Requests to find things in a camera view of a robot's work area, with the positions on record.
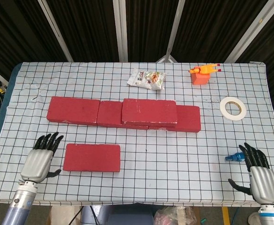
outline masking tape roll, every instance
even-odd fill
[[[225,109],[227,103],[235,104],[239,108],[240,113],[238,115],[232,115],[228,113]],[[220,102],[220,111],[225,118],[235,121],[243,119],[246,115],[246,107],[244,103],[236,97],[225,97],[222,99]]]

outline yellow toy figure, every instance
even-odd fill
[[[220,72],[221,69],[215,69],[214,67],[220,66],[220,64],[209,64],[201,67],[194,67],[190,69],[192,84],[201,85],[206,84],[210,79],[210,73]]]

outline red foam brick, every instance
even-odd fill
[[[173,127],[178,121],[172,100],[130,99],[123,101],[122,122],[129,125]]]
[[[148,126],[128,125],[122,123],[122,102],[101,101],[97,116],[97,125],[106,128],[130,128],[147,130]]]
[[[52,97],[47,112],[50,122],[96,126],[100,100]]]
[[[175,127],[149,126],[149,129],[195,133],[201,130],[199,107],[191,105],[177,105],[177,113],[178,123]]]
[[[117,144],[68,144],[63,170],[119,172],[120,146]]]

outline plastic bag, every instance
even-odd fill
[[[132,86],[150,90],[163,90],[166,73],[149,72],[134,69],[127,83]]]
[[[166,207],[155,214],[154,225],[195,225],[197,219],[191,207]]]

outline robotic hand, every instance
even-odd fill
[[[53,135],[41,136],[30,151],[21,177],[24,182],[19,187],[10,203],[3,225],[23,225],[28,217],[30,208],[37,194],[36,184],[44,181],[45,178],[58,176],[61,170],[49,172],[52,157],[56,152],[63,136],[57,138],[58,132]]]
[[[274,173],[262,151],[247,143],[244,145],[246,148],[242,145],[239,145],[239,148],[244,153],[250,188],[241,187],[232,179],[229,179],[229,183],[237,191],[252,195],[253,199],[261,204],[259,218],[262,225],[274,225]]]

